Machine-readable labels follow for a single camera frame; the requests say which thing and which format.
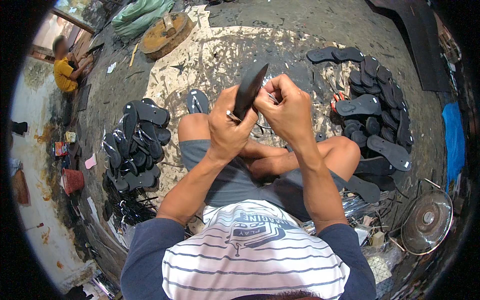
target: person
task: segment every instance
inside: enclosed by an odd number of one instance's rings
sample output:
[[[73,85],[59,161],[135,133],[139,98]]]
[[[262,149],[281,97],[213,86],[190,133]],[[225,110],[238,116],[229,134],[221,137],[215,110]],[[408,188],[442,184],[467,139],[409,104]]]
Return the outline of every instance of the person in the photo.
[[[58,36],[52,44],[55,62],[53,63],[53,76],[60,90],[72,92],[78,88],[78,82],[87,75],[85,68],[93,62],[93,56],[85,53],[79,60],[86,59],[82,66],[79,66],[77,58],[68,51],[67,38]]]
[[[167,193],[157,218],[136,226],[120,278],[126,299],[375,299],[373,273],[348,225],[339,189],[360,159],[345,137],[316,143],[310,96],[286,76],[260,89],[254,107],[293,149],[249,139],[258,116],[233,111],[238,86],[210,115],[178,127],[189,173]],[[274,105],[271,93],[280,104]],[[243,159],[255,159],[247,166]],[[259,178],[279,175],[270,185]],[[184,227],[205,201],[205,227]],[[296,222],[312,220],[317,236]]]

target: navy sleeve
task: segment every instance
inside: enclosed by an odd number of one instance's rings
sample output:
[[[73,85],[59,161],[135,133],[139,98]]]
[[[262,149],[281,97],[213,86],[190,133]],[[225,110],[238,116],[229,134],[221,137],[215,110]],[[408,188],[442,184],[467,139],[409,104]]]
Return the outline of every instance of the navy sleeve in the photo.
[[[137,225],[120,277],[125,299],[168,299],[162,288],[162,260],[165,249],[183,237],[183,227],[171,219],[155,218]]]
[[[333,224],[318,234],[350,268],[345,291],[340,300],[374,300],[377,298],[375,278],[360,250],[355,230],[346,224]]]

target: green sack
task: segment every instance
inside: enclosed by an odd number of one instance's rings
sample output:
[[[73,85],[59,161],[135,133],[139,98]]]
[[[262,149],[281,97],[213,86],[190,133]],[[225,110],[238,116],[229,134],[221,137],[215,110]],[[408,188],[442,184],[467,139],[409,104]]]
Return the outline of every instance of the green sack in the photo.
[[[113,17],[113,30],[124,39],[137,37],[172,7],[173,0],[138,0],[130,3]]]

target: pile of flip-flops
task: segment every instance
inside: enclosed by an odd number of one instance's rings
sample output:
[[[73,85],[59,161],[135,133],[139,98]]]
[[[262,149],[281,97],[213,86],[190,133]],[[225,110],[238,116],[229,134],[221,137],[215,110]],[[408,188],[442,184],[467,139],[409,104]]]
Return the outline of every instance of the pile of flip-flops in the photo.
[[[342,117],[344,135],[359,145],[362,154],[356,176],[346,188],[367,202],[377,202],[380,190],[396,188],[389,175],[411,169],[413,137],[402,90],[390,70],[356,48],[311,50],[307,58],[312,63],[353,61],[360,65],[360,71],[351,71],[348,79],[352,100],[336,102],[335,109]]]
[[[108,156],[106,175],[119,192],[158,185],[168,144],[170,113],[152,99],[135,100],[123,107],[123,116],[112,133],[106,133],[102,149]]]

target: gray shorts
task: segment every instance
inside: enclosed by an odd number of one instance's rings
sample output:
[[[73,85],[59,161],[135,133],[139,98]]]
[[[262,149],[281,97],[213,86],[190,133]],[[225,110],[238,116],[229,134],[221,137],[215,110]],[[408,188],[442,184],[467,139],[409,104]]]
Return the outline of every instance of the gray shorts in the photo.
[[[210,140],[191,140],[179,143],[181,159],[188,171],[205,156]],[[330,171],[338,190],[346,181]],[[252,177],[240,157],[235,157],[215,178],[205,198],[205,203],[222,207],[247,199],[265,200],[278,206],[302,222],[311,220],[303,203],[303,183],[300,169],[280,175],[269,185],[263,185]]]

